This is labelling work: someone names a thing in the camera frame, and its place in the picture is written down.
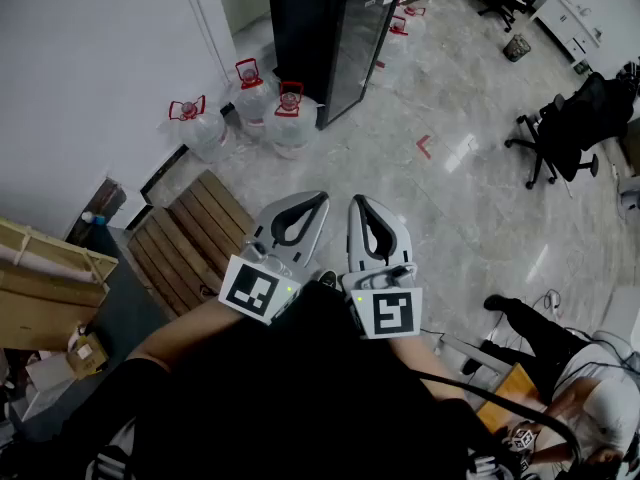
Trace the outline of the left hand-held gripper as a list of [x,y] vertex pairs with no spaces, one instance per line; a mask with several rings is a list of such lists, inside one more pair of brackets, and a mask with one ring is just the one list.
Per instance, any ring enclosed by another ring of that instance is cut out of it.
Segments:
[[230,308],[270,325],[297,298],[311,278],[308,267],[330,207],[324,191],[286,196],[258,215],[255,238],[232,255],[218,300]]

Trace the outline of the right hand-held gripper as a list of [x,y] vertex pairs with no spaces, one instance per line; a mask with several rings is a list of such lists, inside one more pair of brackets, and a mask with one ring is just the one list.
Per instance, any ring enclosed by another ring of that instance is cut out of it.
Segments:
[[347,273],[340,282],[361,337],[418,335],[423,289],[415,285],[411,239],[400,219],[377,200],[355,195],[348,212],[347,248],[349,270],[361,272]]

